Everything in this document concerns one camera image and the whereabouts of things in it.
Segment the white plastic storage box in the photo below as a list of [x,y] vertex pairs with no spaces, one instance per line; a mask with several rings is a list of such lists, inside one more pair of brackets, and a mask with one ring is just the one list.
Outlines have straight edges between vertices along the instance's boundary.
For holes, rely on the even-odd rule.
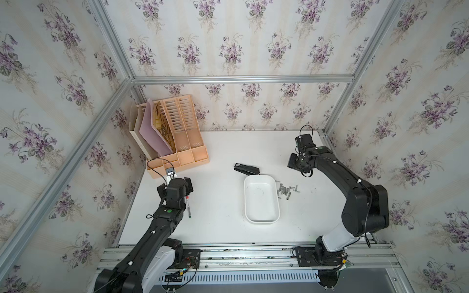
[[244,180],[244,214],[252,224],[270,225],[280,218],[277,184],[269,175],[249,175]]

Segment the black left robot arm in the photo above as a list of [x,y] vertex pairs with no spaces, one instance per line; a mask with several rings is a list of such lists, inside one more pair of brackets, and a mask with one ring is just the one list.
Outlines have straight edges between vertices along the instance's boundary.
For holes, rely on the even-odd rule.
[[162,202],[150,215],[150,226],[121,262],[99,273],[95,293],[149,293],[166,269],[181,263],[182,243],[170,236],[183,219],[185,199],[193,191],[188,177],[171,179],[157,188]]

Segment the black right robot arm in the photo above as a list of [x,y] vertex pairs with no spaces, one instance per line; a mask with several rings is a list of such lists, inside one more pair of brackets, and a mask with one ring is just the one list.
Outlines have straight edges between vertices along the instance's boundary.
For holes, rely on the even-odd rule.
[[360,236],[386,229],[390,224],[388,192],[382,185],[373,185],[360,178],[334,155],[332,150],[314,144],[310,134],[295,138],[296,152],[291,154],[288,168],[310,178],[314,170],[325,174],[343,193],[345,204],[341,222],[328,234],[316,240],[315,253],[326,257],[342,252]]

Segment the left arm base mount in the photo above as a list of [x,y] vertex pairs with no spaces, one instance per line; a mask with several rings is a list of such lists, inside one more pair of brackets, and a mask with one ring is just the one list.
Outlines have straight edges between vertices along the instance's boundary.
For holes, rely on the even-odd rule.
[[200,266],[200,249],[182,249],[172,250],[175,252],[175,258],[168,269],[198,269]]

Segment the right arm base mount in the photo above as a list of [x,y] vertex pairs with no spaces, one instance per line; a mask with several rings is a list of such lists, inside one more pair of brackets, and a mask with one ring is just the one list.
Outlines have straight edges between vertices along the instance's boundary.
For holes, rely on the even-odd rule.
[[341,267],[347,261],[348,254],[342,250],[329,252],[321,247],[294,247],[293,256],[299,267]]

